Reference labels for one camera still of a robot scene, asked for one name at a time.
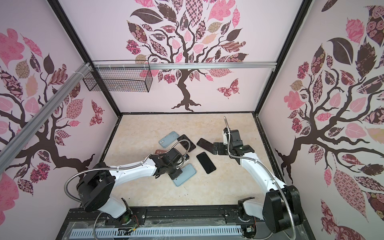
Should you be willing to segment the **light blue phone case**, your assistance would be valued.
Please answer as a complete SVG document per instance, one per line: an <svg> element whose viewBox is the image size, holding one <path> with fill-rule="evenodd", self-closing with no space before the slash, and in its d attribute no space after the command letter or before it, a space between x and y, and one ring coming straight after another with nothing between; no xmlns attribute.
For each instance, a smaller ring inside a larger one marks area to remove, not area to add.
<svg viewBox="0 0 384 240"><path fill-rule="evenodd" d="M173 180L176 187L180 187L197 173L192 164L185 165L181 170L182 173Z"/></svg>

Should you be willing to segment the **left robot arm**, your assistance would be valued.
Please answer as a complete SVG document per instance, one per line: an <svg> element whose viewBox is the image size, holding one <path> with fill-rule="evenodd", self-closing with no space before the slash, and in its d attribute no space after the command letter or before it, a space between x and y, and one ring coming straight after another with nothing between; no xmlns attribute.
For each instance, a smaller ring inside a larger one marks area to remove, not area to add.
<svg viewBox="0 0 384 240"><path fill-rule="evenodd" d="M189 160L188 154L182 154L173 148L165 153L150 154L143 161L123 165L107 166L105 163L97 164L77 184L83 209L86 212L100 211L109 214L114 219L129 215L128 204L112 196L115 187L127 182L144 178L168 175L175 180L182 174L182 164Z"/></svg>

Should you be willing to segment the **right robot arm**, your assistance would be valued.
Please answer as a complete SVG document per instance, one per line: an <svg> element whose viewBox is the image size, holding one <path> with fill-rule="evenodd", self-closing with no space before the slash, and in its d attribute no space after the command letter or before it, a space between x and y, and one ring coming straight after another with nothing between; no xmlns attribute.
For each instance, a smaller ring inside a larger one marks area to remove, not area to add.
<svg viewBox="0 0 384 240"><path fill-rule="evenodd" d="M262 220L273 233L297 237L296 226L304 221L298 189L277 178L259 159L255 150L244 145L238 130L223 129L223 142L214 143L214 153L234 159L263 191L263 203L249 197L239 201L242 214Z"/></svg>

